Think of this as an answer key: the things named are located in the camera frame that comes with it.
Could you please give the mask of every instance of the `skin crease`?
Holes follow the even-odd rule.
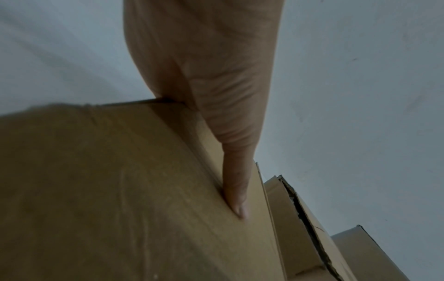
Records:
[[[136,66],[156,97],[201,112],[222,143],[225,200],[243,219],[283,1],[124,0]]]

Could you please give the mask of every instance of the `cardboard box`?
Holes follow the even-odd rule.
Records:
[[[332,236],[358,281],[408,281],[360,225]]]
[[[336,245],[282,176],[265,183],[280,253],[291,281],[356,281]]]
[[[241,221],[183,105],[49,106],[0,135],[0,280],[285,280],[257,168]]]

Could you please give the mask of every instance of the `hand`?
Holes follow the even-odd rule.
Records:
[[[156,97],[199,110],[222,143],[223,190],[246,218],[283,0],[125,0],[128,49]]]

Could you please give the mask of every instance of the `white wall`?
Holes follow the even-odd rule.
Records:
[[[287,0],[256,160],[331,234],[444,280],[444,1]]]
[[[0,114],[152,97],[119,0],[0,0]],[[256,160],[330,234],[363,225],[444,280],[444,1],[287,0]]]

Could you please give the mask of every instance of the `box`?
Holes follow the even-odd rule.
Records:
[[[328,233],[282,176],[265,183],[287,280],[356,281]]]
[[[185,106],[35,108],[0,135],[0,280],[285,280],[257,167],[241,221]]]
[[[332,236],[358,281],[408,281],[360,225]]]

